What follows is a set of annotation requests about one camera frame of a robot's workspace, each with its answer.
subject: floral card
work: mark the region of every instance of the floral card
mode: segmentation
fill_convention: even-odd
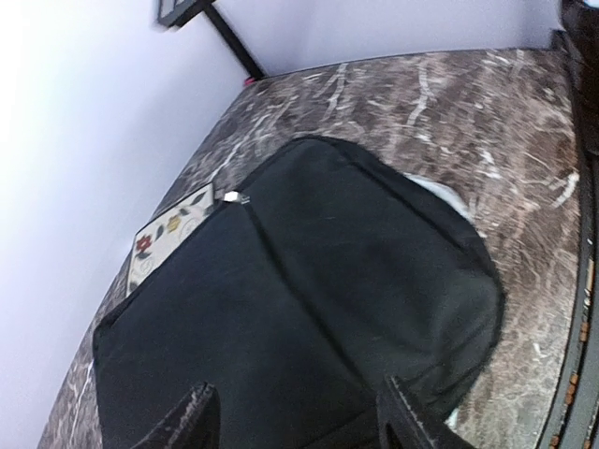
[[[127,275],[128,296],[210,215],[213,204],[214,190],[208,184],[137,233]]]

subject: brown marble surface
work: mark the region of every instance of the brown marble surface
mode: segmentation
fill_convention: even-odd
[[[306,134],[357,141],[399,171],[453,187],[508,295],[504,337],[460,406],[457,431],[480,448],[534,447],[558,380],[577,275],[577,154],[562,58],[431,53],[261,81],[231,105],[156,213],[207,181],[221,195]],[[124,274],[90,328],[124,299]],[[91,357],[88,332],[40,448],[101,447]]]

